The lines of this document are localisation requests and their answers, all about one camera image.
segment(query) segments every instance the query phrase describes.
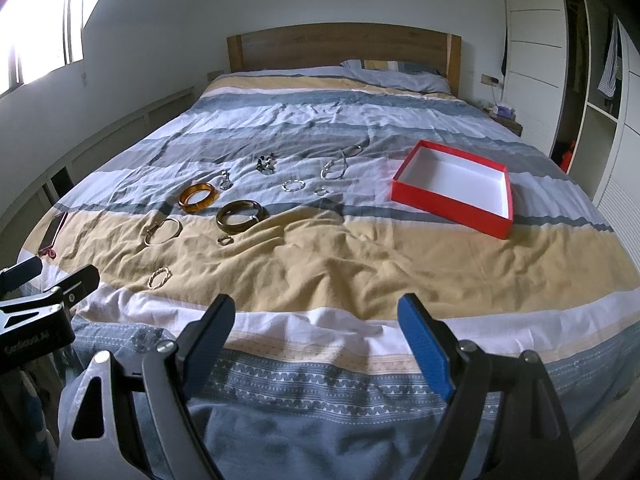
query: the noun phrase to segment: dark brown bangle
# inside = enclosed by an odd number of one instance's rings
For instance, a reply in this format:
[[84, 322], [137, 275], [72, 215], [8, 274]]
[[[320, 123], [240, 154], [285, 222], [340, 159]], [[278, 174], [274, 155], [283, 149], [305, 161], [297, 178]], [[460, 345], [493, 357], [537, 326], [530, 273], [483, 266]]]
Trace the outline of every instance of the dark brown bangle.
[[[209, 191], [209, 194], [199, 202], [189, 204], [188, 200], [199, 191]], [[185, 213], [197, 213], [201, 209], [204, 209], [207, 206], [213, 204], [217, 198], [218, 192], [216, 191], [216, 188], [208, 182], [201, 182], [199, 184], [193, 184], [193, 186], [189, 186], [182, 193], [180, 193], [178, 204]]]
[[[240, 224], [225, 224], [223, 219], [230, 214], [244, 211], [246, 209], [255, 209], [256, 213], [246, 222]], [[218, 227], [222, 229], [228, 235], [237, 235], [244, 233], [249, 227], [253, 227], [258, 222], [266, 218], [266, 213], [262, 206], [253, 200], [236, 200], [235, 202], [229, 202], [226, 204], [218, 214], [216, 215], [216, 223]]]

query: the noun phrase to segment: wardrobe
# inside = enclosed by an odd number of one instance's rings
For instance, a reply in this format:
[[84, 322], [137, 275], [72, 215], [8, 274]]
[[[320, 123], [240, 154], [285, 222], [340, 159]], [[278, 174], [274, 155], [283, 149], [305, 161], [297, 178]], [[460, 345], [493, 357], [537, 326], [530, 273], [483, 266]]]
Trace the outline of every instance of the wardrobe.
[[[522, 140], [558, 164], [564, 159], [640, 270], [638, 50], [601, 0], [506, 0], [506, 7], [502, 100], [515, 108]], [[607, 99], [598, 83], [614, 26], [618, 72]]]

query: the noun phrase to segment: red box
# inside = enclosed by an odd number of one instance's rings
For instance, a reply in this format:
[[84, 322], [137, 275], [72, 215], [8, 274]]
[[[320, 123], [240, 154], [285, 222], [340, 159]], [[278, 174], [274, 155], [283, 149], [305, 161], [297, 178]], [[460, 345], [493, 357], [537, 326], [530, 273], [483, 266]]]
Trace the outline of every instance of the red box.
[[415, 145], [394, 175], [391, 200], [503, 240], [513, 224], [505, 165], [428, 140]]

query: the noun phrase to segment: power outlet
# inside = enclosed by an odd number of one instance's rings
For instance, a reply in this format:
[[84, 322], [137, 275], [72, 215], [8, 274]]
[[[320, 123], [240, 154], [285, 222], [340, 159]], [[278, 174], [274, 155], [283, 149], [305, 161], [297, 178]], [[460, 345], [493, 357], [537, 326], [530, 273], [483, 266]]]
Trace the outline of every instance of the power outlet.
[[211, 83], [215, 78], [223, 73], [224, 70], [213, 70], [212, 72], [207, 72], [207, 82]]
[[500, 83], [500, 80], [495, 77], [491, 77], [490, 75], [482, 74], [482, 77], [480, 78], [480, 82], [483, 85], [496, 86]]

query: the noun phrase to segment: striped bedspread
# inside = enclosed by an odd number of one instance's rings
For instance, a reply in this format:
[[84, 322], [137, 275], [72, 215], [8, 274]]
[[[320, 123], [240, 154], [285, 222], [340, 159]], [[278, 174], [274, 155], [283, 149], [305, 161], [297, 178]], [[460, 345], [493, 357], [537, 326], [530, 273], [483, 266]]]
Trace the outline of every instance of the striped bedspread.
[[[508, 240], [389, 199], [393, 174], [420, 139], [508, 167]], [[363, 150], [344, 177], [322, 180], [322, 167], [354, 144]], [[276, 171], [263, 175], [255, 159], [269, 153]], [[180, 192], [218, 186], [221, 170], [233, 187], [198, 214], [181, 211]], [[294, 178], [305, 188], [284, 192]], [[315, 194], [319, 186], [328, 193]], [[269, 217], [221, 247], [215, 215], [239, 199]], [[577, 441], [636, 378], [640, 277], [587, 196], [479, 110], [444, 93], [385, 86], [370, 71], [222, 76], [66, 195], [21, 258], [64, 210], [58, 257], [44, 258], [31, 287], [98, 267], [100, 287], [73, 320], [83, 362], [98, 349], [143, 351], [177, 335], [219, 292], [236, 302], [222, 358], [190, 405], [228, 478], [408, 478], [445, 405], [398, 327], [406, 292], [487, 352], [539, 352]], [[180, 220], [180, 235], [145, 247], [146, 229], [166, 216]], [[147, 290], [164, 266], [172, 277]], [[482, 463], [496, 408], [489, 396], [467, 475]]]

